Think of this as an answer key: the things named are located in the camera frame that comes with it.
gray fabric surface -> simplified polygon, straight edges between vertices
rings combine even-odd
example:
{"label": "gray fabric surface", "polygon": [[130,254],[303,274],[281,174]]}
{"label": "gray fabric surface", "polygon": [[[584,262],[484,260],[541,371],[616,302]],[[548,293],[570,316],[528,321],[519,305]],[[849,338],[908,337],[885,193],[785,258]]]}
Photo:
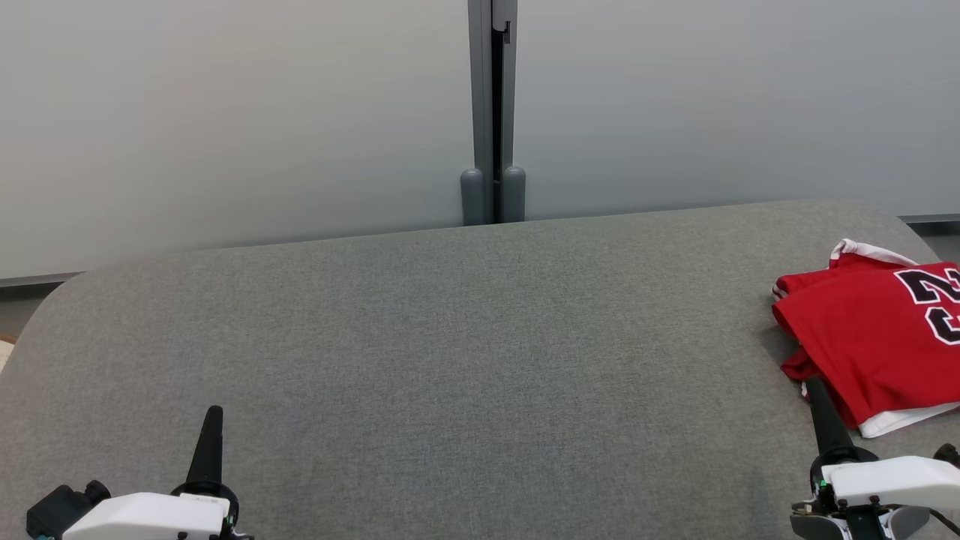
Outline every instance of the gray fabric surface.
{"label": "gray fabric surface", "polygon": [[[260,540],[792,538],[816,444],[769,290],[842,237],[935,260],[872,207],[801,201],[82,275],[0,374],[0,537],[60,483],[172,489],[217,404]],[[863,446],[958,434],[954,413]]]}

floor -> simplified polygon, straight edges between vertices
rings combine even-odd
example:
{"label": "floor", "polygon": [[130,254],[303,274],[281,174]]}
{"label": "floor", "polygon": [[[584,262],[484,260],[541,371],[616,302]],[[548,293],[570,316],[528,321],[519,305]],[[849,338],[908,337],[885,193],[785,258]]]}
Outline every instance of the floor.
{"label": "floor", "polygon": [[17,337],[59,283],[0,287],[0,335]]}
{"label": "floor", "polygon": [[[960,260],[960,223],[911,225],[943,260]],[[18,336],[56,283],[0,288],[0,334]]]}
{"label": "floor", "polygon": [[0,341],[0,370],[3,369],[3,366],[7,363],[7,358],[10,357],[10,353],[12,352],[13,344]]}

white wall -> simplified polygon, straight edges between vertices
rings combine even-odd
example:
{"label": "white wall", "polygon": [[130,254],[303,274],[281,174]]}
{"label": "white wall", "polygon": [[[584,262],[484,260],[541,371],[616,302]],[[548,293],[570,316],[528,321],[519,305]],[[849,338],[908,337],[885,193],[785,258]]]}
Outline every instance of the white wall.
{"label": "white wall", "polygon": [[457,226],[467,2],[3,0],[0,279]]}
{"label": "white wall", "polygon": [[960,212],[956,0],[519,0],[530,219],[782,198]]}

folded shirt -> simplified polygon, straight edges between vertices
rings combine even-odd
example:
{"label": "folded shirt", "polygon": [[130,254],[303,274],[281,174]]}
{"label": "folded shirt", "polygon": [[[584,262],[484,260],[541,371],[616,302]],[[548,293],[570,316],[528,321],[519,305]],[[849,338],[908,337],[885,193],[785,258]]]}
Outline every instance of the folded shirt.
{"label": "folded shirt", "polygon": [[960,406],[956,263],[917,265],[844,239],[828,269],[783,276],[773,293],[774,316],[801,343],[781,369],[793,380],[822,377],[864,437]]}

gray pole base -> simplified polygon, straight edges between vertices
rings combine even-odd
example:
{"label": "gray pole base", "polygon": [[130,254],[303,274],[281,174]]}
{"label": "gray pole base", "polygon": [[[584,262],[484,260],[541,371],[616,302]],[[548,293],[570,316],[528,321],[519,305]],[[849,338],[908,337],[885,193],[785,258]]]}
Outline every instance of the gray pole base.
{"label": "gray pole base", "polygon": [[522,167],[507,167],[500,177],[500,202],[504,223],[523,221],[526,209],[527,173]]}
{"label": "gray pole base", "polygon": [[460,198],[464,204],[464,225],[486,225],[484,182],[480,169],[460,173]]}

